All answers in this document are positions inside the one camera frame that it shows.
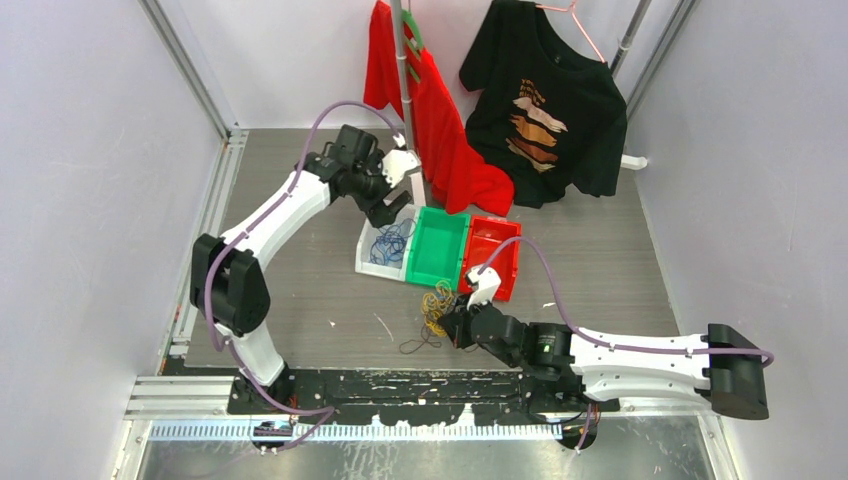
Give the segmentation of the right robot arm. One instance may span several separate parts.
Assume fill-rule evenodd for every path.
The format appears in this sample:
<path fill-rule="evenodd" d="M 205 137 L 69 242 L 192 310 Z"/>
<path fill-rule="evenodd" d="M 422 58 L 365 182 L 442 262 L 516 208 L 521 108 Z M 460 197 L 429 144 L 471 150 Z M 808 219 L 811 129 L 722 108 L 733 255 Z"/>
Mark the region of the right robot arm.
<path fill-rule="evenodd" d="M 703 403 L 741 420 L 769 417 L 769 356 L 736 329 L 709 324 L 703 335 L 612 335 L 563 323 L 524 323 L 493 304 L 456 306 L 437 321 L 458 349 L 479 346 L 553 389 L 577 411 L 622 397 Z"/>

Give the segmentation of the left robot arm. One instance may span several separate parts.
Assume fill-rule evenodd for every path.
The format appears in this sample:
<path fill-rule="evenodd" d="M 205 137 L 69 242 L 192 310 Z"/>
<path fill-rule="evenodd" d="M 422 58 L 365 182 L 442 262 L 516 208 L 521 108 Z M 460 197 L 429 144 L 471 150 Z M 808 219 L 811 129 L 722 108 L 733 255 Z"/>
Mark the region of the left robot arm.
<path fill-rule="evenodd" d="M 420 167 L 405 138 L 388 151 L 377 138 L 345 125 L 319 152 L 307 151 L 283 185 L 256 211 L 219 236 L 204 233 L 192 247 L 190 302 L 207 322 L 218 348 L 230 348 L 269 413 L 292 397 L 289 367 L 271 339 L 271 296 L 265 270 L 312 217 L 340 197 L 351 198 L 375 228 L 392 224 L 411 202 L 408 192 L 386 198 Z"/>

